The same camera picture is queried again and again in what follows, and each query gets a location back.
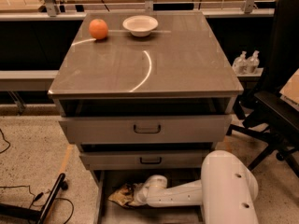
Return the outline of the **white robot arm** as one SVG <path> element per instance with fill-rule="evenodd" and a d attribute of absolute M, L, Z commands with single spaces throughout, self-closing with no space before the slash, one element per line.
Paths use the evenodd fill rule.
<path fill-rule="evenodd" d="M 167 178 L 153 175 L 134 191 L 134 202 L 151 207 L 195 206 L 204 211 L 205 224 L 259 224 L 254 201 L 258 183 L 252 172 L 234 154 L 209 153 L 201 177 L 169 188 Z"/>

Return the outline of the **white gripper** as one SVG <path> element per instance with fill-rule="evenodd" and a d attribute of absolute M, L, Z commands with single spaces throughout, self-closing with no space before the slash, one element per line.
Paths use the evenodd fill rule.
<path fill-rule="evenodd" d="M 151 198 L 161 198 L 167 187 L 167 178 L 163 175 L 152 175 L 144 183 L 139 183 L 134 190 L 134 204 L 149 204 Z"/>

